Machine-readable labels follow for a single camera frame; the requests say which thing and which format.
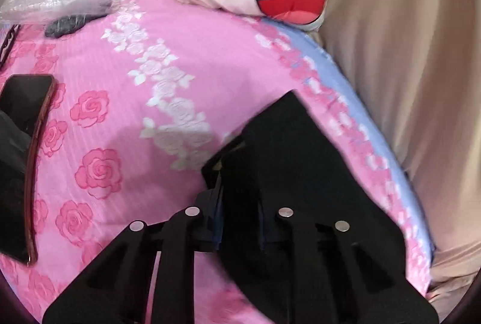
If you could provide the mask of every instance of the beige curtain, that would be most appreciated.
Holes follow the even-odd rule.
[[[481,266],[481,0],[328,0],[314,35],[407,170],[442,282]]]

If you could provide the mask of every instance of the metal pin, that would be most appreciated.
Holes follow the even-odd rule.
[[[339,232],[347,232],[351,227],[346,221],[337,221],[334,226]]]
[[[186,208],[185,209],[185,213],[189,216],[189,217],[195,217],[196,215],[198,215],[199,213],[201,212],[201,210],[195,206],[191,206],[189,208]]]
[[[144,228],[144,223],[142,221],[134,221],[130,224],[130,230],[132,232],[141,231]]]
[[[289,218],[294,215],[294,210],[292,210],[291,208],[282,208],[279,209],[278,213],[281,217]]]

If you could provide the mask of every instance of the mattress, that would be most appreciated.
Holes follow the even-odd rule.
[[[429,233],[382,135],[326,52],[278,23],[174,0],[115,0],[116,13],[47,40],[25,26],[2,72],[58,80],[35,176],[38,262],[0,256],[20,301],[47,307],[131,221],[157,223],[204,189],[200,168],[259,111],[296,90],[366,193],[401,227],[406,277],[429,284]],[[196,254],[196,322],[268,322],[214,254]]]

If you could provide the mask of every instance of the cartoon mouth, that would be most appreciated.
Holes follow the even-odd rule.
[[[257,0],[261,12],[275,20],[306,25],[316,21],[326,0]]]

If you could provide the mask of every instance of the black phone screen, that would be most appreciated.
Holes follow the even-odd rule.
[[[26,209],[27,174],[33,174],[29,150],[52,87],[52,76],[11,76],[0,93],[0,251],[30,262]]]

